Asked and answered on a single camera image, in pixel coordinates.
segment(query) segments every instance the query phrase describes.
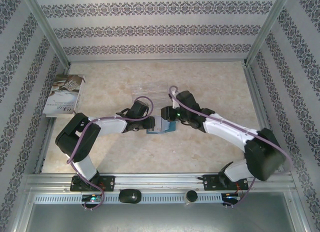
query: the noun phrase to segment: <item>cable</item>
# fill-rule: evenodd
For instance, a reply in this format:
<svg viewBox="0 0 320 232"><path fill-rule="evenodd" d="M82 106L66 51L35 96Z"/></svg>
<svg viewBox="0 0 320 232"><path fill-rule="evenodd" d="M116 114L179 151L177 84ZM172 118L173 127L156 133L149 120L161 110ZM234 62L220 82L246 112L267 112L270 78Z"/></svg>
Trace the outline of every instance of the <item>cable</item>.
<svg viewBox="0 0 320 232"><path fill-rule="evenodd" d="M101 118L96 118L96 119L91 120L91 121L84 127L84 129L83 129L83 131L82 131L82 133L81 133L81 136L80 136L80 138L78 139L78 142L76 143L76 145L75 145L75 147L74 147L74 149L73 149L73 152L72 152L70 158L66 161L67 164L71 164L71 167L74 169L74 171L76 172L76 174L80 177L80 179L82 179L85 183L91 185L92 187L98 189L98 190L101 192L101 201L100 201L100 203L98 203L98 204L97 204L95 207L93 207L93 208L89 208L91 211L97 209L99 206L101 206L101 205L103 204L103 202L105 201L105 192L104 192L104 190L103 190L102 188L100 188L99 186L95 185L94 183L91 183L88 179L86 179L86 178L77 170L77 168L75 167L74 162L73 162L73 159L74 159L74 157L75 157L75 155L76 155L76 153L77 153L77 150L78 150L78 148L79 148L79 145L80 145L80 143L81 143L81 141L82 141L82 139L83 139L83 137L84 137L84 135L85 135L88 127L89 127L90 125L92 125L94 122L102 121L102 120L143 121L143 120L145 120L146 118L148 118L148 117L152 114L152 112L154 111L154 103L152 102L152 100L151 100L150 98L148 98L148 97L146 97L146 96L139 96L138 98L136 98L136 99L134 100L134 102L136 102L138 99L141 99L141 98L145 98L145 99L149 100L150 103L151 103L151 109L150 109L149 113L148 113L145 117L142 117L142 118L123 118L123 117L120 117L120 116L108 116L108 117L101 117ZM84 207L85 210L88 209L88 208L86 207L86 203L84 203L83 207Z"/></svg>
<svg viewBox="0 0 320 232"><path fill-rule="evenodd" d="M183 124L183 125L185 125L185 126L191 126L191 124L188 124L188 123L182 122L182 121L181 121L181 124Z"/></svg>
<svg viewBox="0 0 320 232"><path fill-rule="evenodd" d="M223 201L223 204L226 204L226 205L225 205L225 208L227 208L227 205L231 206L232 209L234 208L234 205L233 205L232 203Z"/></svg>
<svg viewBox="0 0 320 232"><path fill-rule="evenodd" d="M177 86L175 86L175 85L171 86L171 87L169 88L169 94L171 95L172 99L173 99L174 101L176 101L181 107L183 107L183 108L185 108L186 110L188 110L188 111L190 111L190 112L193 112L193 113L195 113L195 114L197 114L197 115L199 115L199 116L203 116L203 117L206 117L206 118L208 118L208 119L210 119L210 120L217 121L217 122L219 122L219 123L225 124L225 125L230 126L230 127L234 128L234 129L236 129L236 130L238 130L238 131L240 131L240 132L242 132L242 133L245 133L245 134L247 134L247 135L253 136L253 137L257 138L258 140L260 140L260 141L262 141L262 142L265 142L266 144L268 144L268 145L272 146L273 148L275 148L276 150L280 151L280 152L286 157L286 159L287 159L287 160L289 161L289 163L290 163L290 169L289 169L289 171L291 170L291 168L294 167L294 163L293 163L292 159L289 157L289 155L288 155L282 148L280 148L279 146L277 146L276 144L270 142L269 140L267 140L267 139L265 139L265 138L263 138L263 137L261 137L261 136L259 136L259 135L256 135L256 134L254 134L254 133L252 133L252 132L250 132L250 131L247 131L247 130L245 130L245 129L237 126L237 125L234 125L234 124L232 124L232 123L230 123L230 122L228 122L228 121L211 117L211 116L209 116L209 115L206 115L206 114L204 114L204 113L198 112L198 111L196 111L196 110L194 110L194 109L192 109L192 108L187 107L186 105L184 105L183 103L181 103L181 102L173 95L173 93L172 93L172 88L175 89L175 92L176 92L176 93L178 93L178 88L177 88Z"/></svg>

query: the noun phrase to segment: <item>white arm segment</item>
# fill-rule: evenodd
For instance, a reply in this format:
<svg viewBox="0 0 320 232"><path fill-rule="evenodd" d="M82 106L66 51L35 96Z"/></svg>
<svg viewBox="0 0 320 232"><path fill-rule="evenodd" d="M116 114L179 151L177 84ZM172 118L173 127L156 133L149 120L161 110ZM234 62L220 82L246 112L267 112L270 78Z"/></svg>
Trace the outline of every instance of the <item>white arm segment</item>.
<svg viewBox="0 0 320 232"><path fill-rule="evenodd" d="M85 177L88 181L92 179L97 173L97 169L92 163L90 156L87 155L83 160L73 163L74 167L79 171L79 173Z"/></svg>
<svg viewBox="0 0 320 232"><path fill-rule="evenodd" d="M257 135L257 131L255 129L249 129L243 126L240 126L236 123L233 123L227 119L224 119L219 114L214 113L210 114L211 117L217 118L219 120L228 121L229 123L236 125L238 127L241 127L242 129L249 131L255 135ZM245 145L247 144L248 140L252 140L254 137L251 135L248 135L246 133L240 132L237 129L215 121L213 119L207 118L205 122L203 123L205 132L219 136L226 141L229 141L230 143L234 144L238 148L240 148L243 152L245 152ZM245 179L248 177L252 177L253 175L249 172L248 166L247 166L247 160L243 159L237 162L234 162L230 164L224 171L224 174L232 181L237 182L240 179Z"/></svg>
<svg viewBox="0 0 320 232"><path fill-rule="evenodd" d="M127 122L125 120L117 118L99 120L97 122L94 122L94 124L98 125L101 128L98 137L108 134L122 133L127 126Z"/></svg>
<svg viewBox="0 0 320 232"><path fill-rule="evenodd" d="M127 126L127 122L122 119L104 119L99 120L94 124L97 124L101 128L98 137L108 134L122 133ZM73 164L79 173L88 181L97 173L97 169L92 163L89 155L87 155L83 160Z"/></svg>
<svg viewBox="0 0 320 232"><path fill-rule="evenodd" d="M210 116L217 118L219 120L227 121L235 126L241 127L242 129L244 129L246 131L249 131L255 135L258 134L255 129L246 128L246 127L243 127L243 126L238 125L236 123L233 123L227 119L224 119L223 117L221 117L217 113L210 114ZM229 141L230 143L239 147L243 152L245 152L246 141L248 141L248 140L250 141L254 138L253 136L248 135L243 132L240 132L237 129L232 128L231 126L229 126L227 124L217 122L217 121L210 119L210 118L206 118L205 122L203 122L203 126L204 126L205 132L212 134L212 135L215 135L215 136L219 136L219 137L225 139L226 141Z"/></svg>
<svg viewBox="0 0 320 232"><path fill-rule="evenodd" d="M249 172L247 166L247 160L243 159L230 164L224 171L224 174L232 181L237 182L238 180L253 177Z"/></svg>

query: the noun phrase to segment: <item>damask pattern border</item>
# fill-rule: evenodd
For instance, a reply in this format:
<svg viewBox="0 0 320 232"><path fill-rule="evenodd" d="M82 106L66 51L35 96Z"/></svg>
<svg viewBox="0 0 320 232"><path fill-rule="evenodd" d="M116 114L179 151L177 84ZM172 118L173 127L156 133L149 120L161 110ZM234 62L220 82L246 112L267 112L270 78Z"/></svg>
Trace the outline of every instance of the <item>damask pattern border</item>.
<svg viewBox="0 0 320 232"><path fill-rule="evenodd" d="M294 76L292 75L290 68L285 60L283 53L274 37L274 34L270 32L265 38L265 42L269 47L272 54L273 61L279 70L280 76L286 87L286 91L291 98L292 105L295 109L295 113L302 125L302 130L305 133L305 137L308 139L308 144L311 147L311 151L314 153L314 158L320 166L320 135L317 134L318 130L315 128L315 122L309 115L309 110L306 107L304 98L301 96Z"/></svg>
<svg viewBox="0 0 320 232"><path fill-rule="evenodd" d="M298 147L296 138L292 133L293 131L291 129L287 115L284 112L284 107L277 92L276 85L273 82L272 76L261 50L257 53L255 59L258 63L260 72L262 73L262 77L268 90L268 94L270 96L274 111L277 115L277 120L281 127L281 131L284 136L285 143L287 144L288 151L291 154L293 165L296 169L298 179L301 183L301 188L303 189L304 196L306 197L306 202L309 205L309 210L312 213L312 218L315 220L315 226L317 230L320 230L320 204L319 199L317 198L317 192L313 188L313 183L310 182L311 178L308 173L307 165L302 159L300 148ZM255 73L253 73L253 77L255 81L257 81Z"/></svg>
<svg viewBox="0 0 320 232"><path fill-rule="evenodd" d="M298 30L287 9L284 8L280 12L277 20L280 23L289 43L291 44L297 59L304 69L304 72L309 79L313 90L316 92L316 96L319 97L318 100L320 101L320 66L314 59L314 55L308 48L307 43L303 39L302 34Z"/></svg>
<svg viewBox="0 0 320 232"><path fill-rule="evenodd" d="M16 131L21 122L23 113L28 104L29 97L36 83L38 74L47 55L49 47L50 43L47 37L44 36L38 47L38 51L35 54L30 69L24 79L19 95L16 98L16 103L14 103L12 114L10 114L8 121L6 122L6 127L3 129L3 134L1 135L0 140L0 172L2 171L2 167L5 164L6 157L8 156L11 144L13 143L13 139L16 136Z"/></svg>
<svg viewBox="0 0 320 232"><path fill-rule="evenodd" d="M266 15L271 1L162 1L42 5L47 18L134 15Z"/></svg>
<svg viewBox="0 0 320 232"><path fill-rule="evenodd" d="M22 0L1 0L0 2L0 35L11 20Z"/></svg>
<svg viewBox="0 0 320 232"><path fill-rule="evenodd" d="M256 36L260 25L138 25L55 28L58 39L132 36Z"/></svg>
<svg viewBox="0 0 320 232"><path fill-rule="evenodd" d="M17 198L17 193L21 184L21 179L23 173L25 172L26 165L29 159L29 154L32 150L33 142L37 134L37 130L42 119L42 111L45 107L50 89L53 85L54 79L56 77L57 69L59 67L60 60L55 54L50 65L50 69L45 78L43 87L41 89L40 96L38 98L36 107L34 109L33 116L31 118L29 128L27 129L27 134L23 141L23 146L19 153L17 163L14 166L14 172L12 173L12 178L9 182L9 187L7 188L7 193L4 196L4 203L1 205L0 210L0 231L6 231L6 227L9 223L9 217L12 213L13 204Z"/></svg>
<svg viewBox="0 0 320 232"><path fill-rule="evenodd" d="M137 44L64 47L67 56L123 54L247 53L251 44Z"/></svg>
<svg viewBox="0 0 320 232"><path fill-rule="evenodd" d="M34 35L38 22L32 13L28 16L25 21L21 31L19 32L16 41L12 46L6 60L3 63L0 71L0 103L5 94L10 82L13 78L13 75L16 73L16 69L20 64L22 56L25 54L27 46Z"/></svg>
<svg viewBox="0 0 320 232"><path fill-rule="evenodd" d="M320 0L298 0L320 33Z"/></svg>

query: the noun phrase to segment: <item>book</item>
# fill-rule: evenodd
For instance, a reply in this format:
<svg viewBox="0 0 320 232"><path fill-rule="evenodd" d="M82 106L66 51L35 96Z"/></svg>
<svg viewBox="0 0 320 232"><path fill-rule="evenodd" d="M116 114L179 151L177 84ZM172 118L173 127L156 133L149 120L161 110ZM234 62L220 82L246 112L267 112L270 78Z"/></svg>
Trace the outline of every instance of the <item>book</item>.
<svg viewBox="0 0 320 232"><path fill-rule="evenodd" d="M58 74L42 113L46 117L73 117L77 113L85 84L84 75Z"/></svg>

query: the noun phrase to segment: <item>metal frame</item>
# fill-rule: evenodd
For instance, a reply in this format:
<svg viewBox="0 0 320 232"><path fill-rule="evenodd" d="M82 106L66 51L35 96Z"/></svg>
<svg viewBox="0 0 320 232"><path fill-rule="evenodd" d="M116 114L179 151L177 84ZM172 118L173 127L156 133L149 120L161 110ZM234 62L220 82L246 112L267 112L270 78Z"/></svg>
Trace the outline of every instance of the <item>metal frame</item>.
<svg viewBox="0 0 320 232"><path fill-rule="evenodd" d="M259 97L257 85L253 80L251 68L243 64L244 74L247 80L249 91L252 97L255 112L257 114L258 122L261 127L269 127L268 120L263 108L263 104ZM49 132L45 139L45 144L41 152L41 158L45 158L48 144L50 142L51 131L54 127L54 120L50 122ZM204 174L218 174L214 173L102 173L101 175L113 175L116 177L114 184L114 192L106 192L106 199L104 204L119 203L119 191L122 189L138 189L142 193L142 198L156 198L156 197L177 197L178 201L170 200L166 203L184 203L181 198L184 197L188 190L195 190L199 197L209 198L198 201L197 203L221 203L219 199L210 199L216 196L220 198L221 193L232 193L234 191L205 191L203 182L198 179ZM27 230L28 222L32 213L34 204L75 204L79 203L82 194L88 192L70 192L70 183L73 173L40 173L30 174L27 177L26 185L23 190L20 205L13 223L13 232L24 232ZM291 173L284 173L282 175L273 175L268 181L256 181L250 193L271 193L281 192L284 195L286 205L296 232L309 232L310 227L305 215L302 203L300 201L296 184ZM39 197L50 198L45 201L38 199ZM70 197L77 198L77 201L70 200ZM155 203L154 201L144 200L145 203Z"/></svg>
<svg viewBox="0 0 320 232"><path fill-rule="evenodd" d="M44 12L41 9L37 0L24 0L28 5L29 9L31 10L32 14L34 15L35 19L37 20L39 26L41 27L44 35L49 40L54 52L59 57L63 67L68 68L70 65L70 61L60 44L53 28L50 26L48 19L46 18Z"/></svg>
<svg viewBox="0 0 320 232"><path fill-rule="evenodd" d="M251 49L248 53L248 56L245 59L246 65L250 65L252 61L255 59L256 54L258 53L261 45L265 41L271 27L274 25L275 21L277 20L278 15L280 14L281 10L283 9L287 0L276 0L274 5L272 6L266 20L263 23L256 39L251 46Z"/></svg>

